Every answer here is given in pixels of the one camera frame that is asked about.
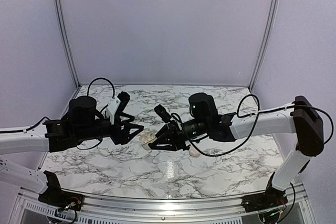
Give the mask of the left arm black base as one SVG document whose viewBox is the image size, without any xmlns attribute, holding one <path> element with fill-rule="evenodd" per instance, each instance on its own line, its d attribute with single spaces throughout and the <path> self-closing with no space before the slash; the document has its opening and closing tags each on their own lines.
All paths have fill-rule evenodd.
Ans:
<svg viewBox="0 0 336 224">
<path fill-rule="evenodd" d="M 63 210 L 81 210 L 84 200 L 84 196 L 82 194 L 70 193 L 62 190 L 55 173 L 44 171 L 43 174 L 47 179 L 47 189 L 43 193 L 39 194 L 38 200 L 40 202 L 59 207 Z"/>
</svg>

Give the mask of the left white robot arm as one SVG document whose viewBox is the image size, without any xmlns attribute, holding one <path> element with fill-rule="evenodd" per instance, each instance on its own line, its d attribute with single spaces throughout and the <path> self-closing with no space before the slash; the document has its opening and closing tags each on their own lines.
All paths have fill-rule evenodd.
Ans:
<svg viewBox="0 0 336 224">
<path fill-rule="evenodd" d="M 106 137 L 115 145 L 126 145 L 144 129 L 133 122 L 133 116 L 124 113 L 128 102 L 128 94 L 121 92 L 112 98 L 104 112 L 100 112 L 93 97 L 72 99 L 68 112 L 59 120 L 44 117 L 22 130 L 2 130 L 1 154 L 62 152 L 78 147 L 84 141 L 98 140 L 101 143 Z M 67 199 L 54 173 L 30 170 L 4 159 L 1 160 L 1 181 L 45 194 L 56 206 L 63 205 Z"/>
</svg>

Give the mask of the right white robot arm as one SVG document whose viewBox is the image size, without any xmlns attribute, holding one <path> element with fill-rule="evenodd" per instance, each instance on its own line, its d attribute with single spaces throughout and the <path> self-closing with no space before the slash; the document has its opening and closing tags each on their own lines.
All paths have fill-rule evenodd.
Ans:
<svg viewBox="0 0 336 224">
<path fill-rule="evenodd" d="M 271 207 L 280 199 L 290 182 L 304 170 L 309 161 L 321 154 L 326 141 L 323 120 L 318 109 L 304 96 L 297 96 L 293 103 L 270 110 L 258 110 L 240 115 L 238 112 L 220 115 L 211 95 L 196 93 L 188 99 L 192 120 L 182 122 L 169 114 L 164 107 L 155 107 L 156 114 L 165 125 L 143 141 L 146 150 L 186 150 L 186 142 L 193 143 L 201 135 L 217 142 L 248 140 L 251 136 L 272 133 L 295 133 L 297 143 L 281 167 L 271 176 L 260 203 Z"/>
</svg>

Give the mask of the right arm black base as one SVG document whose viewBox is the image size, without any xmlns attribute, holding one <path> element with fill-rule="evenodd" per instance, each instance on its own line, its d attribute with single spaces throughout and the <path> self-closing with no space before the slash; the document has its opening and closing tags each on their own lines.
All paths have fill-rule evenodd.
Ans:
<svg viewBox="0 0 336 224">
<path fill-rule="evenodd" d="M 272 186 L 274 174 L 271 175 L 266 190 L 262 193 L 254 193 L 242 197 L 241 205 L 246 212 L 260 211 L 268 208 L 284 206 L 288 199 L 285 190 L 277 190 Z"/>
</svg>

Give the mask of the white earbud charging case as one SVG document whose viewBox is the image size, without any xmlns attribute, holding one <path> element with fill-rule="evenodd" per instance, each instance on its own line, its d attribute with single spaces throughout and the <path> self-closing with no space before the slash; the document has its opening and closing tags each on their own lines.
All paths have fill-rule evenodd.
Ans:
<svg viewBox="0 0 336 224">
<path fill-rule="evenodd" d="M 149 144 L 153 143 L 156 139 L 157 137 L 153 132 L 145 132 L 139 136 L 141 146 L 147 151 L 151 150 Z"/>
</svg>

